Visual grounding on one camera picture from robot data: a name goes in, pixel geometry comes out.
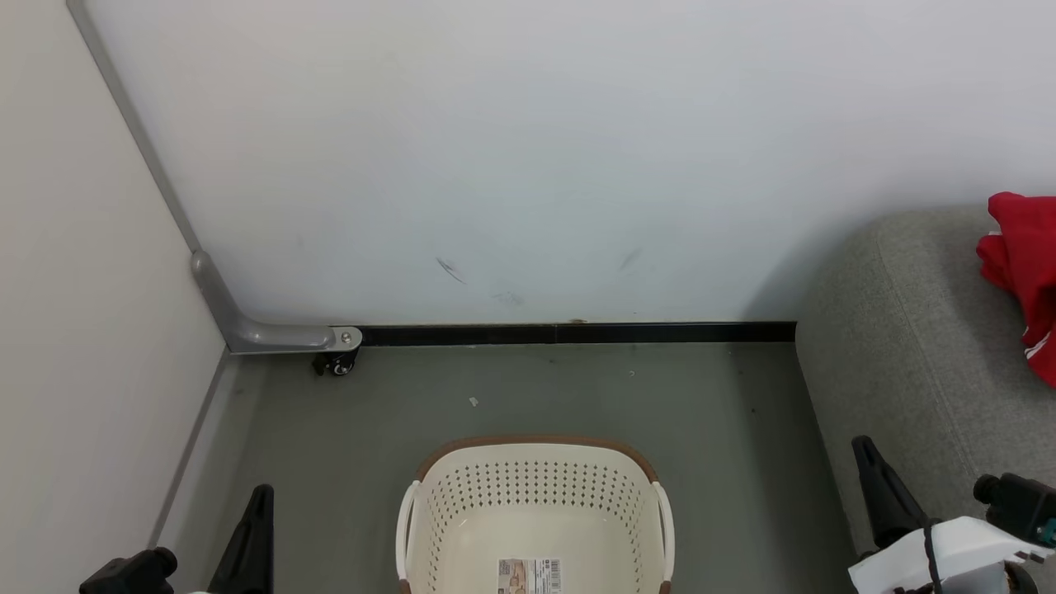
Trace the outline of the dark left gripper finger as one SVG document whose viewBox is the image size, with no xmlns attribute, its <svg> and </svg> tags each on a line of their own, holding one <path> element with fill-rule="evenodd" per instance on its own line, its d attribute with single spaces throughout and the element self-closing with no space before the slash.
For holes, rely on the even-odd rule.
<svg viewBox="0 0 1056 594">
<path fill-rule="evenodd" d="M 260 484 L 207 587 L 208 593 L 274 592 L 275 490 Z"/>
</svg>

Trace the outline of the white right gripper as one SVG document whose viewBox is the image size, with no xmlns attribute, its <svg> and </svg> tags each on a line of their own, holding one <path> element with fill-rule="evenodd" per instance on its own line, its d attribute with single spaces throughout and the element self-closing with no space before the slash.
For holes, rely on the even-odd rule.
<svg viewBox="0 0 1056 594">
<path fill-rule="evenodd" d="M 1052 549 L 1011 536 L 970 516 L 958 516 L 924 530 L 931 517 L 922 511 L 883 458 L 871 437 L 851 441 L 872 540 L 879 552 L 849 568 L 859 593 L 1011 593 L 1007 569 L 1044 563 Z"/>
</svg>

